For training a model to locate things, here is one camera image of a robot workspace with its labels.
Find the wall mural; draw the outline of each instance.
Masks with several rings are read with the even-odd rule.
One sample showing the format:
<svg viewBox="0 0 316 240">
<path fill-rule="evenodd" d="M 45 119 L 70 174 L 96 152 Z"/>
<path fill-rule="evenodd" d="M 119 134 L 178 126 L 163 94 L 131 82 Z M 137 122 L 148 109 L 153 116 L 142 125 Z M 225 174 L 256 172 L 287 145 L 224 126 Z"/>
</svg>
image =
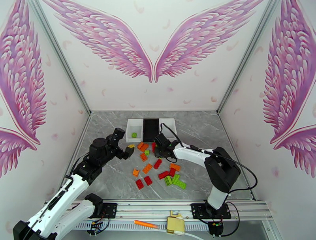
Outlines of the wall mural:
<svg viewBox="0 0 316 240">
<path fill-rule="evenodd" d="M 173 32 L 155 65 L 133 30 L 121 19 L 68 0 L 43 0 L 53 8 L 61 25 L 109 63 L 132 78 L 149 82 L 168 75 L 176 77 L 192 68 L 234 36 L 263 0 L 232 0 L 184 20 Z"/>
<path fill-rule="evenodd" d="M 16 0 L 0 38 L 0 94 L 20 133 L 0 127 L 0 177 L 17 167 L 21 151 L 40 144 L 45 123 L 44 73 L 34 24 L 25 0 Z"/>
<path fill-rule="evenodd" d="M 316 124 L 290 132 L 315 85 L 315 30 L 309 26 L 296 0 L 282 0 L 269 46 L 263 113 L 274 128 L 270 143 L 285 147 L 300 166 L 316 176 Z"/>
</svg>

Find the pink wing pattern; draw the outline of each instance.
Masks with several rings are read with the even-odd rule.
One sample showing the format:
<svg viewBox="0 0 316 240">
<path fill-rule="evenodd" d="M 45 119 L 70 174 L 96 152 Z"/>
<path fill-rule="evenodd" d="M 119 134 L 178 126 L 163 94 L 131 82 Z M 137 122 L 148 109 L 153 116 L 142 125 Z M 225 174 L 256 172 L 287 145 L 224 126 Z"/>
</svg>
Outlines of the pink wing pattern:
<svg viewBox="0 0 316 240">
<path fill-rule="evenodd" d="M 175 77 L 191 69 L 244 26 L 252 10 L 263 0 L 233 0 L 215 9 L 207 9 L 184 20 L 174 31 L 159 56 L 155 82 L 162 75 Z"/>
<path fill-rule="evenodd" d="M 37 144 L 46 101 L 40 47 L 25 0 L 17 0 L 0 37 L 0 88 L 18 129 Z"/>
<path fill-rule="evenodd" d="M 17 158 L 27 148 L 37 150 L 32 142 L 26 141 L 18 132 L 0 127 L 0 178 L 3 169 L 6 174 L 12 166 L 17 167 Z"/>
<path fill-rule="evenodd" d="M 277 143 L 274 149 L 285 147 L 291 150 L 294 164 L 315 178 L 316 173 L 316 125 L 299 128 Z"/>
<path fill-rule="evenodd" d="M 316 80 L 316 42 L 296 0 L 282 0 L 269 50 L 263 113 L 274 143 L 293 128 Z"/>
<path fill-rule="evenodd" d="M 130 27 L 121 19 L 68 0 L 43 0 L 72 35 L 126 75 L 152 82 L 152 63 Z"/>
</svg>

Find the orange lego brick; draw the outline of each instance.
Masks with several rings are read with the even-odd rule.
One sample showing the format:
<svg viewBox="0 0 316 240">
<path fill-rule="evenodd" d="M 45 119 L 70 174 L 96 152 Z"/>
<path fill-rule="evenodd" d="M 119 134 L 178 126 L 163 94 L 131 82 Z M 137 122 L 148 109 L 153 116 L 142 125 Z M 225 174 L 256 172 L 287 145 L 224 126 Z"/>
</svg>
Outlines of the orange lego brick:
<svg viewBox="0 0 316 240">
<path fill-rule="evenodd" d="M 142 153 L 142 154 L 140 154 L 139 156 L 141 157 L 141 159 L 142 159 L 143 162 L 145 162 L 145 161 L 148 159 L 148 157 L 146 156 L 145 153 Z"/>
<path fill-rule="evenodd" d="M 139 174 L 139 170 L 136 170 L 136 168 L 134 168 L 134 170 L 133 170 L 133 175 L 134 175 L 135 177 L 138 177 L 138 174 Z"/>
<path fill-rule="evenodd" d="M 177 164 L 171 163 L 170 164 L 170 169 L 174 168 L 175 170 L 177 170 L 178 172 L 180 172 L 181 167 Z"/>
<path fill-rule="evenodd" d="M 151 164 L 147 164 L 144 169 L 143 169 L 143 173 L 147 174 L 152 168 L 152 165 Z"/>
<path fill-rule="evenodd" d="M 148 148 L 148 146 L 149 145 L 147 143 L 141 142 L 140 144 L 138 144 L 137 148 L 139 151 L 144 152 Z"/>
</svg>

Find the orange marker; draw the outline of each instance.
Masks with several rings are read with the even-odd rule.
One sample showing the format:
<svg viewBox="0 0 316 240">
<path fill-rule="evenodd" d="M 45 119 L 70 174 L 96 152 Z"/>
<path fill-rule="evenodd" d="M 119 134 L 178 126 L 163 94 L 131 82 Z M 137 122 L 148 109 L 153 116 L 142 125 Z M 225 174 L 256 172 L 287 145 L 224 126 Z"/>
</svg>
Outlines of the orange marker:
<svg viewBox="0 0 316 240">
<path fill-rule="evenodd" d="M 146 222 L 142 222 L 142 221 L 138 221 L 138 220 L 135 220 L 134 223 L 137 224 L 137 225 L 144 226 L 144 227 L 160 229 L 160 227 L 158 225 L 151 224 L 151 223 L 146 223 Z"/>
</svg>

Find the marble surface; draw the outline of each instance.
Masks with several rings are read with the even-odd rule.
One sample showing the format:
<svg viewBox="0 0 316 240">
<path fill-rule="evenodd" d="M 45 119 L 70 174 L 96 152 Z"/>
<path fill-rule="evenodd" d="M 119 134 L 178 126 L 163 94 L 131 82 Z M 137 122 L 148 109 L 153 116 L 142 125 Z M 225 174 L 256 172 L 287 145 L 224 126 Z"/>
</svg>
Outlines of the marble surface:
<svg viewBox="0 0 316 240">
<path fill-rule="evenodd" d="M 88 152 L 89 146 L 95 138 L 106 137 L 113 133 L 115 127 L 126 130 L 129 118 L 174 118 L 177 135 L 186 144 L 193 144 L 200 148 L 223 147 L 229 155 L 235 158 L 219 117 L 213 111 L 178 111 L 178 112 L 93 112 L 90 125 L 83 139 L 78 156 Z M 124 139 L 119 146 L 125 149 L 130 143 Z M 149 159 L 142 162 L 141 152 L 136 148 L 128 160 L 114 158 L 103 167 L 98 178 L 83 192 L 79 198 L 89 193 L 95 193 L 103 199 L 206 199 L 210 194 L 212 183 L 205 168 L 178 159 L 181 166 L 181 180 L 187 184 L 185 190 L 171 185 L 166 186 L 164 180 L 158 179 L 158 174 L 169 170 L 170 163 L 163 159 L 161 166 L 152 168 L 148 175 L 153 184 L 147 186 L 143 180 L 146 176 L 142 171 L 139 177 L 132 175 L 134 168 L 142 170 L 148 163 L 154 165 L 157 158 L 151 152 Z M 141 178 L 145 187 L 139 190 L 135 181 Z M 240 175 L 234 188 L 246 188 L 243 175 Z M 252 199 L 250 191 L 232 193 L 231 199 Z"/>
</svg>

